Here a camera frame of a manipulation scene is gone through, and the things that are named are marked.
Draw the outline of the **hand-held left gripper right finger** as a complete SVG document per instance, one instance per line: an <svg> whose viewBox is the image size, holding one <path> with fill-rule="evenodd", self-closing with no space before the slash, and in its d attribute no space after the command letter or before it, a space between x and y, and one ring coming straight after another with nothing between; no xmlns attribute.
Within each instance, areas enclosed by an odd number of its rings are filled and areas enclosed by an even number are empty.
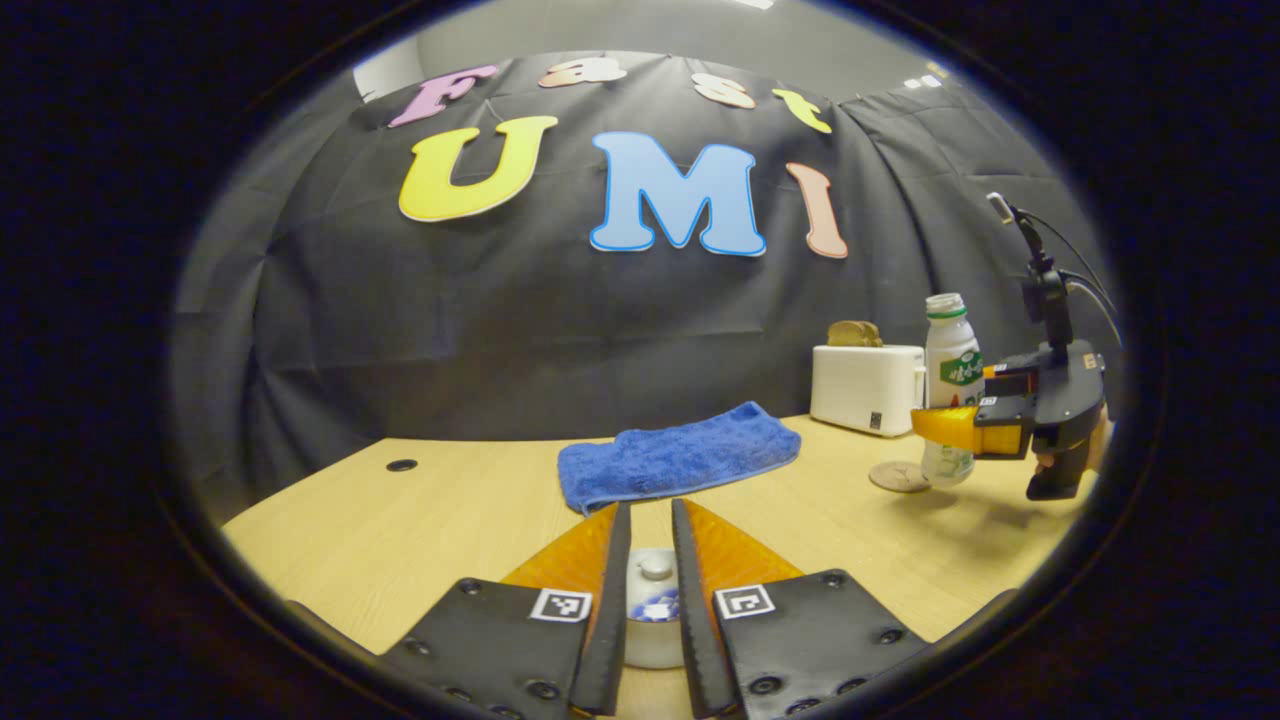
<svg viewBox="0 0 1280 720"><path fill-rule="evenodd" d="M672 532L698 719L804 716L931 647L847 571L805 573L700 503L675 500Z"/></svg>

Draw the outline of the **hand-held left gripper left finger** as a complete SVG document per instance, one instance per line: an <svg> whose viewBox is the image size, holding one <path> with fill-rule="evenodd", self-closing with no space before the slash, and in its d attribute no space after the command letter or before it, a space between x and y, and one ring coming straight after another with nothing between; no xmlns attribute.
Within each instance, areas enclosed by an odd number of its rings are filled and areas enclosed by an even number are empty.
<svg viewBox="0 0 1280 720"><path fill-rule="evenodd" d="M614 715L631 525L611 503L498 582L458 579L380 665L490 719Z"/></svg>

